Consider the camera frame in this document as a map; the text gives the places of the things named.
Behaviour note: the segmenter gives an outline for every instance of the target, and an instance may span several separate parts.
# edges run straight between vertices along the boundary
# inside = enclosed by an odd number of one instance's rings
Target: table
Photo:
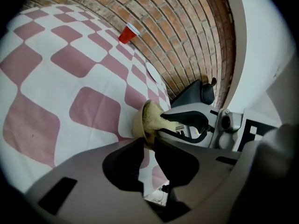
[[[147,99],[170,109],[165,84],[119,33],[76,5],[20,12],[0,44],[0,157],[22,192],[82,151],[133,137],[134,114]],[[144,150],[144,196],[166,177]]]

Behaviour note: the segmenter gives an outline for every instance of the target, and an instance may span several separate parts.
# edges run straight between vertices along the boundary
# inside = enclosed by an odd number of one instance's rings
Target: red cup
[[[127,23],[118,40],[126,44],[137,35],[139,35],[139,31],[131,23]]]

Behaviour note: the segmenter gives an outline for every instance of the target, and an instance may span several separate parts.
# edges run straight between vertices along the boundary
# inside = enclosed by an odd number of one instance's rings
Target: checkered pattern
[[[0,49],[0,93],[7,97],[0,102],[1,153],[26,161],[13,168],[7,162],[21,190],[79,152],[132,138],[133,116],[147,99],[170,109],[165,84],[152,79],[144,56],[83,8],[35,7],[7,29]],[[154,183],[145,184],[145,195],[166,181],[148,150],[141,170],[140,180],[150,176]],[[26,187],[18,182],[24,178]]]

